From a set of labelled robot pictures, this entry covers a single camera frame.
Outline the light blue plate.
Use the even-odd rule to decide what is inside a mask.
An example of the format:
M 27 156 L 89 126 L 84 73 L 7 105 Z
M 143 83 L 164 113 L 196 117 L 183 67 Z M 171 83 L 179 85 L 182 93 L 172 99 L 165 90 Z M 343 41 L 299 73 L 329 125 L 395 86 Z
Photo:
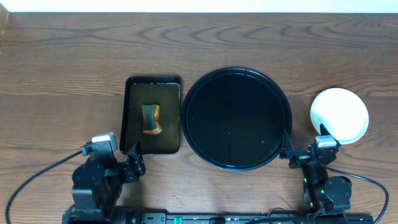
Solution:
M 344 88 L 319 93 L 310 107 L 310 119 L 318 133 L 324 125 L 340 144 L 360 140 L 369 126 L 366 105 L 358 95 Z

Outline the orange green sponge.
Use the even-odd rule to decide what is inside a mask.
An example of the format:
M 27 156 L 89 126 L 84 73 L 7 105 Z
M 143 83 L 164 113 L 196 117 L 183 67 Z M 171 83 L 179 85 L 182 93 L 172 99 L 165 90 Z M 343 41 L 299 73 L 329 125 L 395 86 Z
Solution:
M 156 135 L 162 132 L 159 122 L 160 106 L 159 105 L 142 105 L 143 116 L 143 134 Z

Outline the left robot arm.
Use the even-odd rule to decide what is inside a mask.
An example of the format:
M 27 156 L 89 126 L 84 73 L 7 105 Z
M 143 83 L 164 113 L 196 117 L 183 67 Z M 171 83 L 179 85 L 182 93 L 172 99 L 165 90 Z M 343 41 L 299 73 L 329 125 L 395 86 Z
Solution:
M 136 209 L 116 205 L 123 185 L 135 183 L 145 174 L 141 144 L 133 144 L 122 162 L 115 158 L 111 141 L 91 141 L 81 151 L 89 158 L 72 175 L 74 204 L 62 223 L 142 223 Z

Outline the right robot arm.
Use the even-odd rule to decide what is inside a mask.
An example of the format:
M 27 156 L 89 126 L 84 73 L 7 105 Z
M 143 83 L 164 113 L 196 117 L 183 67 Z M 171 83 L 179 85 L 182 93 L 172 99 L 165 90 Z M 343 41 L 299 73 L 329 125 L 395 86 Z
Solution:
M 336 159 L 341 144 L 320 125 L 321 135 L 317 136 L 306 151 L 295 151 L 289 134 L 284 133 L 281 159 L 289 160 L 291 169 L 303 172 L 305 203 L 311 206 L 308 218 L 343 214 L 351 208 L 352 183 L 343 176 L 328 175 L 326 165 Z

